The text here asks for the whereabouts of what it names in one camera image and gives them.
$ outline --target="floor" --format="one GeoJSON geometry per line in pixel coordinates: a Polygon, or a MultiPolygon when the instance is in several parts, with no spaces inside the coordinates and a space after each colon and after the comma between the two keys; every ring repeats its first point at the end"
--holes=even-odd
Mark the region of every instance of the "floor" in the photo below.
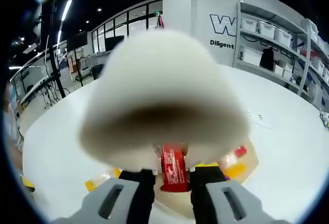
{"type": "MultiPolygon", "coordinates": [[[[82,83],[83,85],[87,85],[93,81],[93,77],[89,76],[85,78],[82,83]]],[[[80,82],[74,82],[71,87],[69,86],[63,86],[66,87],[71,93],[76,91],[77,89],[81,88],[80,82]]],[[[56,91],[57,96],[59,99],[61,99],[61,95],[59,91],[56,91]]],[[[20,132],[24,136],[25,132],[28,130],[28,128],[45,112],[47,112],[48,109],[51,108],[50,101],[46,97],[43,98],[41,92],[39,91],[38,95],[27,105],[27,107],[22,112],[20,118],[19,118],[19,126],[20,126],[20,132]]]]}

